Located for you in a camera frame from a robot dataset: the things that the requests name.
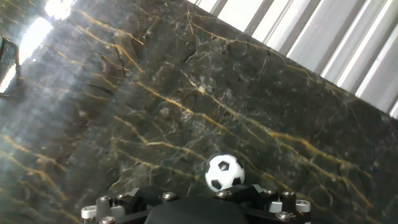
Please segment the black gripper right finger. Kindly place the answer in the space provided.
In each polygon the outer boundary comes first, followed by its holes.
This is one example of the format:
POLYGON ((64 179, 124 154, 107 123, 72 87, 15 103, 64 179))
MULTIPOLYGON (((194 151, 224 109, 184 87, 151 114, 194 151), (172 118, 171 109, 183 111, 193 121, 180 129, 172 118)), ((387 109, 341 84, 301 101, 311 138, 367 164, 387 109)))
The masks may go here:
POLYGON ((214 193, 214 198, 233 203, 247 223, 311 224, 312 206, 297 199, 296 193, 239 184, 214 193))

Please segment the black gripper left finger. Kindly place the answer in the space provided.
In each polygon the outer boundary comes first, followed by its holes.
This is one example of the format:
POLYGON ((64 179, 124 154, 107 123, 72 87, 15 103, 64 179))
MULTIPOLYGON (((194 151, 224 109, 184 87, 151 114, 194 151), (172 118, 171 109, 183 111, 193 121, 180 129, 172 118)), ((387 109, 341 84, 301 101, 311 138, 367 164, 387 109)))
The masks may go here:
POLYGON ((104 195, 94 205, 81 209, 82 224, 145 224, 152 208, 178 200, 172 191, 158 187, 138 187, 116 196, 104 195))

